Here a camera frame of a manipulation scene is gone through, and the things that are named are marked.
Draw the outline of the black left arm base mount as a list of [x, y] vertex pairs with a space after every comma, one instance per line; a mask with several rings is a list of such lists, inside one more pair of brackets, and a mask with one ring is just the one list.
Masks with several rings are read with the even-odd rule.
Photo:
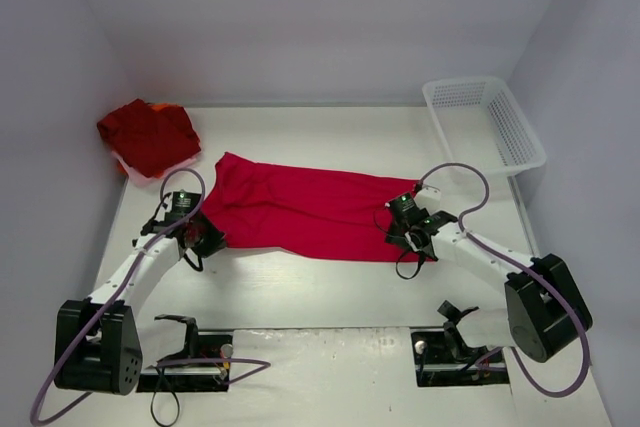
[[144, 369], [138, 393], [218, 393], [230, 386], [233, 333], [198, 326], [193, 317], [162, 314], [138, 330]]

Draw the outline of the pink folded t shirt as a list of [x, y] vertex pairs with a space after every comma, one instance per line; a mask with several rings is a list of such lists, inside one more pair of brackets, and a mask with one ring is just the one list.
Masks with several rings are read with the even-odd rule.
[[137, 187], [146, 187], [156, 181], [163, 180], [173, 170], [178, 168], [190, 167], [191, 165], [195, 164], [200, 157], [200, 155], [190, 157], [180, 163], [177, 163], [163, 170], [159, 174], [155, 174], [154, 176], [147, 177], [141, 174], [139, 171], [137, 171], [133, 167], [129, 166], [124, 161], [124, 159], [116, 152], [111, 151], [110, 154], [116, 161], [118, 171], [121, 172], [123, 175], [125, 175]]

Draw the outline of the dark red folded t shirt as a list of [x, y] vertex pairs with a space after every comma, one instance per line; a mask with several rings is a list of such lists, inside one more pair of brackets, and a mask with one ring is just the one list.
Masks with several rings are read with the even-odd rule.
[[135, 99], [97, 123], [104, 144], [147, 177], [201, 152], [200, 138], [179, 105], [159, 112]]

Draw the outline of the magenta t shirt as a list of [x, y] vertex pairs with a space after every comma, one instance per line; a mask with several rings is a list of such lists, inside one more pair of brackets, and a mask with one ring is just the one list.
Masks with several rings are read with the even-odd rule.
[[415, 262], [386, 242], [386, 202], [410, 191], [410, 179], [253, 162], [225, 153], [202, 204], [235, 249], [282, 249], [312, 259]]

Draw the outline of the white plastic basket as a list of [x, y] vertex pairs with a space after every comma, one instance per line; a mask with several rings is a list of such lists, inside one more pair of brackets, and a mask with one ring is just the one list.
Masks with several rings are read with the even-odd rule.
[[488, 179], [517, 176], [545, 165], [547, 156], [506, 82], [493, 76], [430, 81], [422, 93], [449, 175], [462, 184], [478, 169]]

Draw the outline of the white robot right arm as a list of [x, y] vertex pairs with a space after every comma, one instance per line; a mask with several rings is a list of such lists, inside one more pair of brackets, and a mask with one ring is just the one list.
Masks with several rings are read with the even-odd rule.
[[449, 356], [464, 359], [476, 349], [516, 347], [538, 363], [548, 361], [579, 337], [549, 288], [560, 294], [585, 331], [592, 327], [591, 313], [560, 257], [532, 257], [481, 236], [472, 240], [457, 217], [438, 206], [439, 195], [429, 188], [387, 202], [391, 222], [386, 241], [417, 255], [419, 265], [441, 261], [466, 270], [503, 294], [506, 302], [494, 310], [460, 310], [443, 302], [438, 312], [446, 318], [442, 345]]

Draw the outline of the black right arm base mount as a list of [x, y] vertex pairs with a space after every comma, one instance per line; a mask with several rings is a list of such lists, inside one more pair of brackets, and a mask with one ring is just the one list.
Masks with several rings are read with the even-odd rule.
[[501, 353], [485, 359], [480, 369], [476, 363], [487, 347], [469, 347], [457, 330], [457, 323], [477, 307], [459, 310], [444, 301], [437, 312], [445, 322], [440, 328], [418, 328], [410, 331], [413, 362], [418, 388], [481, 387], [510, 383]]

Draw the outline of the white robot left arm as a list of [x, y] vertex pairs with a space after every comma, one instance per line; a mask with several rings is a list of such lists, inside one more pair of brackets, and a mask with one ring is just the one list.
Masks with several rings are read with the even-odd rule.
[[68, 300], [56, 320], [54, 384], [59, 389], [127, 395], [144, 370], [164, 359], [191, 365], [199, 356], [194, 318], [159, 314], [139, 327], [142, 307], [174, 267], [204, 269], [225, 235], [202, 213], [201, 195], [175, 191], [161, 201], [114, 274], [83, 300]]

